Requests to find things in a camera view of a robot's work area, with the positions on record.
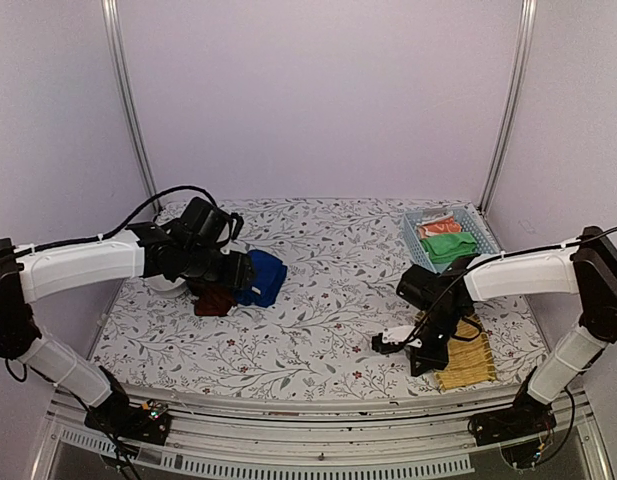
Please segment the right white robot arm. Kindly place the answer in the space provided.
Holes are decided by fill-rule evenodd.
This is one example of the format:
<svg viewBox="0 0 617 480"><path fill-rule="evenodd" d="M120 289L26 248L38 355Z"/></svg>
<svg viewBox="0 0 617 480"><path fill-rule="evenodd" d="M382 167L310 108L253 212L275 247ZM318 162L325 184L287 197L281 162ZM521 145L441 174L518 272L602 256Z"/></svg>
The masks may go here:
<svg viewBox="0 0 617 480"><path fill-rule="evenodd" d="M449 362L448 342L459 337L458 325L473 314L476 303L514 295L576 295L582 307L577 324L526 377L512 405L469 420L480 446L548 432L556 425L553 401L617 342L617 249L608 236L587 227L561 244L471 254L441 273L413 265L396 293L423 315L413 326L377 334L372 347L382 354L409 350L413 376L443 370Z"/></svg>

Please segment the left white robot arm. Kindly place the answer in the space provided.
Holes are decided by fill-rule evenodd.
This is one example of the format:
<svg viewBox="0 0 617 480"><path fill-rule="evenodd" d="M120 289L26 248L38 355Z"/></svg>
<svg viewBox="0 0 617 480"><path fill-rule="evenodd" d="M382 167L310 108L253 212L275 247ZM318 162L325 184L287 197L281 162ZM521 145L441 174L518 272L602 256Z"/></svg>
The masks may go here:
<svg viewBox="0 0 617 480"><path fill-rule="evenodd" d="M58 292L100 282L163 277L194 279L232 290L254 281L251 259L198 240L171 237L148 222L115 235L17 248L0 239L0 358L17 361L77 397L85 425L117 439L164 445L172 417L164 403L132 405L114 375L40 329L32 305Z"/></svg>

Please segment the brown towel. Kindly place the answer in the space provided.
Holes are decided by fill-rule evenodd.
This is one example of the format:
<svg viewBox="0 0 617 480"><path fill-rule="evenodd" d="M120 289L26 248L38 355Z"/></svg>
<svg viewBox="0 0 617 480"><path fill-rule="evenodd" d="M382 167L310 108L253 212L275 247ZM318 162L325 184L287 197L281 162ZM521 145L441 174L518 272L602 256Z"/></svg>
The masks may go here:
<svg viewBox="0 0 617 480"><path fill-rule="evenodd" d="M199 317L225 317L237 305L233 293L222 286L204 285L193 295L194 313Z"/></svg>

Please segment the blue towel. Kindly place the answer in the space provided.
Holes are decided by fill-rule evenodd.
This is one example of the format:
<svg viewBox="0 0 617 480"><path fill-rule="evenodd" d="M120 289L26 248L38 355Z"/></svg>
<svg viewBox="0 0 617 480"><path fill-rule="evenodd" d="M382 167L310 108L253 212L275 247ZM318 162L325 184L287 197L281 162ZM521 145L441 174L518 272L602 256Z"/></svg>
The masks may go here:
<svg viewBox="0 0 617 480"><path fill-rule="evenodd" d="M235 301L244 306L267 308L276 302L286 279L287 266L277 257L262 250L251 250L248 257L254 268L254 280L245 290L234 293Z"/></svg>

